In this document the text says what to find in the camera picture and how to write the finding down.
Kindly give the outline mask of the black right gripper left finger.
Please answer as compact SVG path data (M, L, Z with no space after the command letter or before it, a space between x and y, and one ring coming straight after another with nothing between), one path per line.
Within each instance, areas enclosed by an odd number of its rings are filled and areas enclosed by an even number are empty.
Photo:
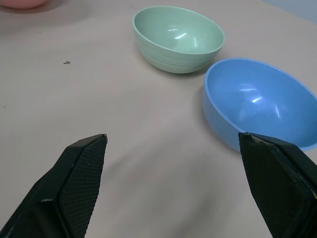
M30 189L0 238L85 238L99 195L107 135L65 148L54 166Z

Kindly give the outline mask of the green bowl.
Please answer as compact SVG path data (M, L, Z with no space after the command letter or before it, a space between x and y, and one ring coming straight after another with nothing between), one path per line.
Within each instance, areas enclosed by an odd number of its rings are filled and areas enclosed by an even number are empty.
M141 55L169 73L187 74L210 65L225 43L223 30L214 21L180 7L147 7L132 23Z

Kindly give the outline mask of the blue bowl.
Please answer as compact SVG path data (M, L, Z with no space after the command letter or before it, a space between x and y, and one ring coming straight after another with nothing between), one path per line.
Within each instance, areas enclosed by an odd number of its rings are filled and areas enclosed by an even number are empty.
M204 80L202 105L209 126L239 151L250 132L317 148L317 96L287 72L252 59L214 63Z

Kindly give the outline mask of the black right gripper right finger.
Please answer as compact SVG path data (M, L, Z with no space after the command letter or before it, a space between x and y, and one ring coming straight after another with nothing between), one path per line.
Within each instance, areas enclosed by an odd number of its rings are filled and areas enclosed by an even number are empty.
M238 134L251 194L273 238L317 238L317 165L296 145Z

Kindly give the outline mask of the red bowl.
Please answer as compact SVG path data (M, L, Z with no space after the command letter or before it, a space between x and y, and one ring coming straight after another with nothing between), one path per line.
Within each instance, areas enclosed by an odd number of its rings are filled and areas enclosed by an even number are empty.
M49 0L0 0L0 6L11 9L33 9L46 4Z

